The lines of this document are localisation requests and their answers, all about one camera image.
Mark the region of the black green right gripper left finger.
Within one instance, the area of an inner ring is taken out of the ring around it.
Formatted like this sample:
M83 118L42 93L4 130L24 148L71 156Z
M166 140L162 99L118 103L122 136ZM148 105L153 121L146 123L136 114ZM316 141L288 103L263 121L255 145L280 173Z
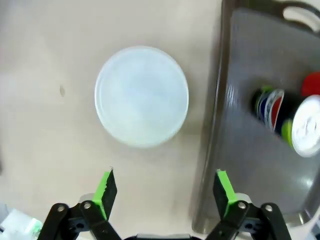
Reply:
M119 240L109 223L117 195L114 172L104 173L93 198L69 207L54 204L39 233L41 240L75 240L81 232L90 232L95 240Z

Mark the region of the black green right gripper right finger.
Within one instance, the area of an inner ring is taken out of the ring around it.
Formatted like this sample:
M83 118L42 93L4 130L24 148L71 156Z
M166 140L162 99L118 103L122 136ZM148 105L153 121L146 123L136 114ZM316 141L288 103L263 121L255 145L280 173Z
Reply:
M215 172L213 195L220 221L208 240L234 240L239 233L249 233L254 240L291 239L278 205L267 202L257 207L239 200L225 170Z

